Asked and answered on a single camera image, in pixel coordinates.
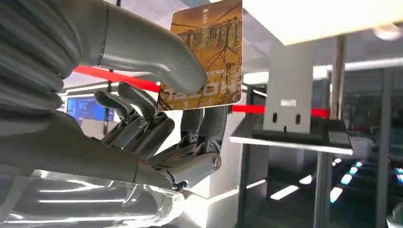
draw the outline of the card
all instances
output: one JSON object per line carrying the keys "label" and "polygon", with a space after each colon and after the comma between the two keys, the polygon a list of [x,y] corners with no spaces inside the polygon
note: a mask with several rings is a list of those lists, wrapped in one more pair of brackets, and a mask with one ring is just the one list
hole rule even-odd
{"label": "card", "polygon": [[171,32],[203,65],[207,83],[186,95],[161,83],[158,110],[187,110],[236,104],[242,95],[242,0],[223,0],[173,15]]}

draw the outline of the led light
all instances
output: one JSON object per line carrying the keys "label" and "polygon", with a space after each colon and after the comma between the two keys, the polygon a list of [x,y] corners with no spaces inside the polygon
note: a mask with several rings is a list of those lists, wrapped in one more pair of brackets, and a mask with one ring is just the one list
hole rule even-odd
{"label": "led light", "polygon": [[253,90],[253,92],[254,92],[254,93],[256,93],[256,94],[259,94],[259,95],[261,95],[261,96],[265,96],[265,97],[267,97],[267,94],[262,93],[262,92],[260,92],[260,91]]}
{"label": "led light", "polygon": [[295,186],[295,185],[290,185],[288,187],[286,187],[285,189],[282,189],[276,193],[274,193],[273,195],[270,196],[270,198],[274,199],[274,200],[280,200],[284,197],[286,197],[287,195],[297,191],[299,189],[299,187]]}
{"label": "led light", "polygon": [[340,194],[343,192],[343,190],[339,187],[334,187],[332,191],[330,192],[330,202],[334,203],[336,202],[337,198],[339,198]]}
{"label": "led light", "polygon": [[348,185],[348,184],[350,183],[350,181],[351,181],[352,178],[353,178],[353,177],[352,177],[351,175],[345,174],[345,175],[342,177],[340,183],[342,183],[342,184],[344,184],[344,185]]}
{"label": "led light", "polygon": [[395,168],[394,170],[396,171],[396,173],[403,173],[403,169],[402,169],[402,168]]}
{"label": "led light", "polygon": [[39,203],[123,203],[124,199],[44,199],[38,200]]}
{"label": "led light", "polygon": [[255,183],[253,183],[253,184],[250,184],[250,185],[246,186],[246,189],[253,188],[253,187],[258,186],[258,185],[260,185],[260,184],[263,184],[263,183],[265,183],[265,182],[266,182],[266,180],[257,181],[257,182],[255,182]]}
{"label": "led light", "polygon": [[357,171],[358,171],[357,167],[351,167],[350,171],[348,173],[350,173],[351,175],[354,175],[357,173]]}
{"label": "led light", "polygon": [[401,0],[244,0],[243,7],[284,45],[372,29],[403,20]]}
{"label": "led light", "polygon": [[301,184],[310,184],[312,182],[312,175],[306,176],[302,179],[299,180],[299,183]]}
{"label": "led light", "polygon": [[268,71],[249,73],[243,75],[243,83],[248,85],[266,84],[269,80]]}

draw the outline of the red line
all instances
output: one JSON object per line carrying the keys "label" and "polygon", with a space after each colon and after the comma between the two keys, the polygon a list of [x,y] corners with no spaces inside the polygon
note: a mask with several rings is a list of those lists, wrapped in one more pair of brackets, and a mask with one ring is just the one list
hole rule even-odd
{"label": "red line", "polygon": [[[74,72],[82,73],[89,76],[103,78],[112,82],[126,82],[132,86],[152,92],[158,93],[160,88],[154,82],[150,82],[144,79],[139,79],[135,77],[130,77],[127,75],[122,75],[118,73],[109,72],[106,70],[97,69],[89,66],[78,66],[74,69]],[[262,105],[233,105],[233,112],[243,112],[243,113],[255,113],[263,114],[265,112],[265,107]],[[312,116],[328,118],[329,111],[327,109],[313,108],[311,111]]]}
{"label": "red line", "polygon": [[130,77],[127,75],[122,75],[118,73],[109,72],[106,70],[97,69],[89,66],[78,66],[74,69],[74,72],[82,73],[89,76],[103,78],[112,82],[126,82],[131,84],[132,86],[140,89],[145,89],[148,91],[158,93],[160,91],[160,87],[157,86],[155,82],[150,82],[144,79],[139,79],[135,77]]}
{"label": "red line", "polygon": [[[253,114],[264,114],[265,106],[262,105],[233,105],[233,112],[242,113],[253,113]],[[311,115],[316,117],[328,118],[329,111],[327,109],[313,108],[311,110]]]}

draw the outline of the robotic arm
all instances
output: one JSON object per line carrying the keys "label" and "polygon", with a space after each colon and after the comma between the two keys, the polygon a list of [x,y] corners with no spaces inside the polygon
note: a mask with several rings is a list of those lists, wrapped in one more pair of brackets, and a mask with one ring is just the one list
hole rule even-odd
{"label": "robotic arm", "polygon": [[[0,27],[2,164],[27,175],[47,170],[177,190],[219,168],[225,107],[206,109],[203,121],[200,110],[184,112],[182,141],[155,157],[173,122],[128,85],[119,94],[129,102],[96,94],[124,117],[101,142],[54,111],[62,80],[78,64],[148,71],[178,91],[198,91],[206,74],[178,36],[101,0],[1,0]],[[144,101],[144,117],[130,110],[128,103]]]}

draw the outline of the blue screen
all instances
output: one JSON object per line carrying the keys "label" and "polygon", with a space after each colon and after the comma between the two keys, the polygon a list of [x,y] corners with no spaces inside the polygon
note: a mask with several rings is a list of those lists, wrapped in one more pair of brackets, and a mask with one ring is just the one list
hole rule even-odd
{"label": "blue screen", "polygon": [[[83,119],[103,121],[105,108],[100,106],[93,97],[74,97],[67,100],[67,114],[74,117],[81,125]],[[115,112],[109,109],[109,121],[114,120]]]}

